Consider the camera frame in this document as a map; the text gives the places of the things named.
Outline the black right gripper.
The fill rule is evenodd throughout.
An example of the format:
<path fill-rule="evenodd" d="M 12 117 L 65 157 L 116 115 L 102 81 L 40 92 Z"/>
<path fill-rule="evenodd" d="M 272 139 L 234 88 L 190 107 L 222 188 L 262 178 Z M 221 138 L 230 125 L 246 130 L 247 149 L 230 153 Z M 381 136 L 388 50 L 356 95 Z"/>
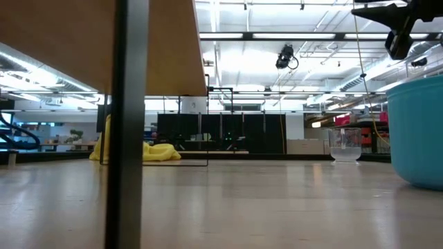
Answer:
<path fill-rule="evenodd" d="M 383 24 L 391 30 L 411 30 L 417 19 L 431 22 L 436 17 L 442 17 L 442 0 L 410 0 L 408 6 L 398 7 L 392 3 L 353 9 L 352 14 Z"/>

